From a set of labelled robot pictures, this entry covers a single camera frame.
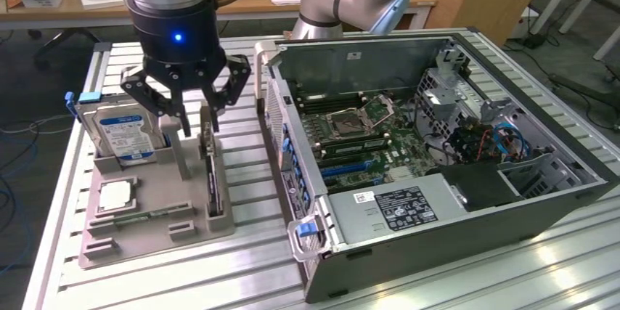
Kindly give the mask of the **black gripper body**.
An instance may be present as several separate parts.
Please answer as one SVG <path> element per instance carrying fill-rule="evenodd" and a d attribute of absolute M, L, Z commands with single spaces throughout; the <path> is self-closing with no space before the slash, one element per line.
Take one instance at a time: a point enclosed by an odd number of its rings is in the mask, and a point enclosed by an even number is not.
<path fill-rule="evenodd" d="M 217 0 L 183 9 L 149 9 L 127 0 L 145 53 L 145 72 L 174 89 L 199 89 L 218 78 L 226 53 L 218 34 Z"/>

